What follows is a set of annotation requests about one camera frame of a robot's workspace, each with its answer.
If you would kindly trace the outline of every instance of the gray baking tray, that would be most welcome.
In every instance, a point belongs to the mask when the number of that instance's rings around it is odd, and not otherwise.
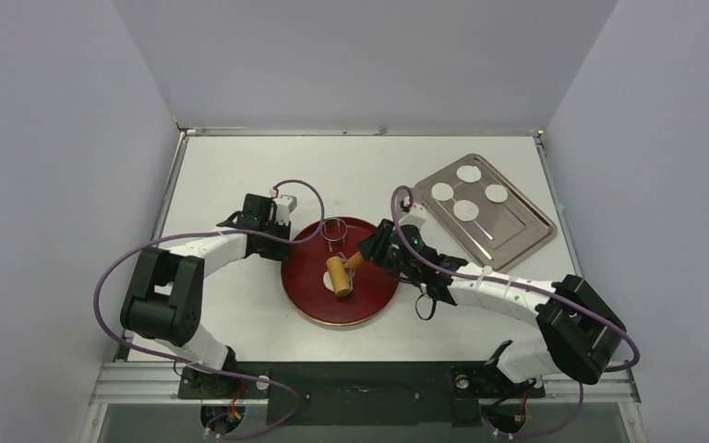
[[[471,165],[481,178],[466,183],[458,178],[458,168]],[[452,199],[438,201],[431,195],[436,183],[446,183],[454,192]],[[502,185],[507,199],[493,203],[485,195],[488,185]],[[444,226],[479,266],[506,271],[525,260],[556,236],[556,224],[532,203],[492,164],[469,154],[442,168],[415,185],[415,198]],[[453,213],[458,200],[469,200],[479,208],[473,221],[461,221]]]

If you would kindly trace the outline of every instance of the white tabletop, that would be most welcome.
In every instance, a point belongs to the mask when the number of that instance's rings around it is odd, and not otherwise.
[[[396,186],[413,186],[469,153],[485,157],[559,225],[530,137],[192,137],[163,233],[208,231],[239,210],[246,193],[268,195],[285,178],[314,185],[325,199],[327,216],[377,225],[390,217]],[[309,191],[295,185],[281,191],[298,197],[293,235],[318,221],[318,204]],[[426,223],[422,235],[439,252],[470,259],[435,220]],[[241,361],[481,360],[502,341],[539,334],[511,318],[471,307],[439,304],[432,320],[420,320],[414,309],[419,292],[403,284],[369,321],[352,327],[319,325],[286,297],[280,266],[253,256],[205,280],[202,324],[232,346]],[[560,229],[510,271],[532,280],[560,280],[568,273],[574,270]],[[421,312],[428,308],[427,300],[420,302]],[[141,337],[135,343],[163,350]],[[154,360],[141,353],[129,359]]]

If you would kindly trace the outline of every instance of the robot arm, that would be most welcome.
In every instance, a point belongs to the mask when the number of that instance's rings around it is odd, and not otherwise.
[[[215,231],[248,229],[289,239],[292,226],[289,216],[296,206],[297,200],[292,196],[267,198],[246,194],[243,209],[219,223]],[[281,261],[289,257],[289,246],[256,235],[235,233],[199,238],[169,249],[144,249],[126,291],[121,325],[189,361],[224,367],[234,358],[232,349],[199,324],[202,281],[229,263],[252,254]],[[170,293],[157,291],[157,287],[169,287]]]
[[[563,373],[585,384],[595,384],[621,338],[590,318],[570,311],[546,295],[524,289],[525,285],[568,298],[624,329],[623,323],[599,295],[580,277],[561,281],[528,281],[480,268],[465,259],[439,254],[425,245],[420,227],[425,220],[421,205],[404,208],[399,221],[408,243],[431,263],[452,272],[498,278],[467,280],[437,272],[414,257],[395,232],[392,221],[383,220],[377,230],[358,244],[359,254],[393,275],[403,275],[435,304],[474,306],[499,312],[539,328],[542,337],[529,342],[506,341],[486,362],[486,372],[502,385],[521,384],[543,375]]]

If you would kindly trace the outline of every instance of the gray wall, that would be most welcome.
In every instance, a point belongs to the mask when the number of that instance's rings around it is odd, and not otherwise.
[[[181,126],[544,128],[616,0],[114,0]]]
[[[652,441],[709,441],[709,2],[620,0],[547,136],[583,270],[642,346]]]
[[[176,141],[109,0],[0,1],[0,442],[77,438],[113,350],[91,291],[149,237]]]

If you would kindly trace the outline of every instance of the metal frame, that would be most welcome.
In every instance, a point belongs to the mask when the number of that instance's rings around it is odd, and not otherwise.
[[[501,132],[501,131],[459,131],[459,130],[401,130],[385,128],[374,130],[253,130],[241,127],[224,128],[189,128],[182,129],[179,133],[175,156],[170,169],[167,186],[164,190],[162,205],[153,227],[153,238],[162,234],[172,203],[175,185],[180,174],[183,159],[186,155],[186,146],[190,137],[278,137],[278,136],[522,136],[533,137],[540,161],[545,172],[547,184],[550,188],[553,201],[557,204],[560,229],[563,232],[567,247],[570,250],[572,264],[578,275],[583,275],[575,253],[574,244],[570,237],[569,228],[564,216],[563,206],[559,204],[559,197],[547,165],[547,154],[541,136],[543,131],[528,132]],[[131,331],[126,331],[128,340],[133,336]],[[100,369],[99,377],[91,394],[90,406],[81,430],[80,442],[91,443],[99,440],[102,431],[108,404],[226,404],[230,399],[210,401],[181,400],[177,398],[177,388],[180,377],[174,372],[172,363],[105,363]],[[542,403],[572,403],[578,398],[577,382],[565,376],[545,377],[547,396],[537,399]],[[647,443],[648,438],[640,417],[640,397],[631,375],[631,371],[615,374],[605,373],[602,379],[594,386],[585,387],[586,402],[617,403],[624,421],[624,427],[630,442]],[[267,400],[241,400],[238,404],[266,404]]]

